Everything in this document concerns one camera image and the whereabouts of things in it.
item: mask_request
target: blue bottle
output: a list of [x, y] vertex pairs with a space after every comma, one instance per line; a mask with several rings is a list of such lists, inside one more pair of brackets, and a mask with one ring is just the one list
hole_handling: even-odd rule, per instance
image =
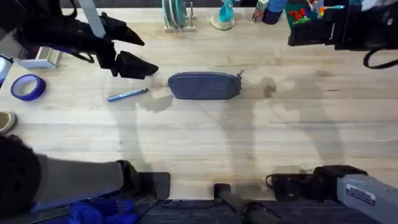
[[262, 21], [270, 25], [277, 23], [287, 5], [287, 1], [288, 0], [269, 0]]

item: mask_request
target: tape roll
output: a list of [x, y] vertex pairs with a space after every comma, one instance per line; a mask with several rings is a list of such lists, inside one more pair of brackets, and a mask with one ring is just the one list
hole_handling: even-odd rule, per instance
[[[24, 95], [22, 92], [24, 86], [34, 81], [36, 81], [35, 88], [30, 93]], [[15, 80], [15, 82], [12, 84], [11, 94], [15, 98], [18, 98], [22, 101], [36, 100], [44, 93], [46, 86], [47, 84], [44, 81], [44, 79], [38, 77], [37, 75], [33, 74], [23, 75], [19, 77], [17, 80]]]

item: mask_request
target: plate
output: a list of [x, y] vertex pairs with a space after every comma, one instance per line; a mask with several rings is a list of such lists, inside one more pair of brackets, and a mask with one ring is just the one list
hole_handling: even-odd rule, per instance
[[172, 22], [172, 27], [174, 27], [174, 28], [177, 28], [178, 27], [178, 23], [177, 23], [177, 21], [175, 20], [175, 8], [173, 7], [174, 6], [174, 1], [173, 0], [168, 0], [168, 2], [169, 2], [169, 12], [170, 12], [170, 20], [171, 20], [171, 22]]
[[175, 0], [175, 12], [178, 24], [181, 28], [184, 28], [185, 16], [187, 16], [187, 8], [183, 0]]
[[175, 27], [175, 24], [171, 20], [170, 16], [170, 8], [169, 8], [169, 0], [162, 0], [162, 9], [165, 22], [167, 23], [168, 27]]

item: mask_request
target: blue fabric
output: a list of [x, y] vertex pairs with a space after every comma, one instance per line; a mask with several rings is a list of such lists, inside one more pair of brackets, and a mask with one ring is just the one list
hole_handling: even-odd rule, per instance
[[138, 216], [134, 214], [132, 200], [124, 202], [124, 210], [118, 213], [115, 200], [77, 202], [70, 207], [68, 224], [132, 224]]

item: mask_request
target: blue object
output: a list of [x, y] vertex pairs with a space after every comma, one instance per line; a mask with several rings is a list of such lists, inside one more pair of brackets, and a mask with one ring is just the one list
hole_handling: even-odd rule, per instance
[[241, 75], [221, 72], [183, 72], [171, 76], [169, 87], [177, 99], [228, 100], [241, 92]]
[[0, 88], [1, 88], [2, 84], [4, 83], [4, 81], [5, 81], [5, 78], [0, 79]]
[[123, 93], [123, 94], [120, 94], [120, 95], [110, 96], [106, 100], [108, 100], [110, 102], [110, 101], [114, 101], [114, 100], [118, 100], [118, 99], [123, 99], [123, 98], [126, 98], [128, 96], [134, 96], [134, 95], [137, 95], [137, 94], [140, 94], [140, 93], [145, 93], [147, 91], [148, 91], [148, 88], [142, 88], [140, 90], [134, 90], [134, 91], [131, 91], [131, 92], [128, 92], [128, 93]]
[[224, 5], [220, 9], [219, 20], [221, 22], [229, 22], [234, 17], [234, 9], [232, 0], [225, 0]]
[[177, 16], [177, 23], [181, 28], [185, 27], [185, 16], [187, 16], [187, 9], [183, 0], [175, 0], [175, 15]]
[[[31, 81], [36, 81], [36, 87], [30, 93], [23, 95], [21, 93], [23, 87]], [[44, 79], [38, 77], [37, 75], [33, 74], [23, 75], [19, 77], [17, 80], [15, 80], [15, 82], [12, 84], [11, 94], [15, 98], [18, 98], [23, 101], [36, 100], [44, 93], [46, 86], [47, 84], [44, 81]]]
[[134, 214], [132, 200], [124, 202], [124, 210], [118, 213], [117, 201], [99, 200], [77, 202], [70, 207], [68, 224], [132, 224], [138, 215]]
[[288, 0], [269, 0], [262, 21], [270, 25], [277, 23], [287, 5], [287, 1]]

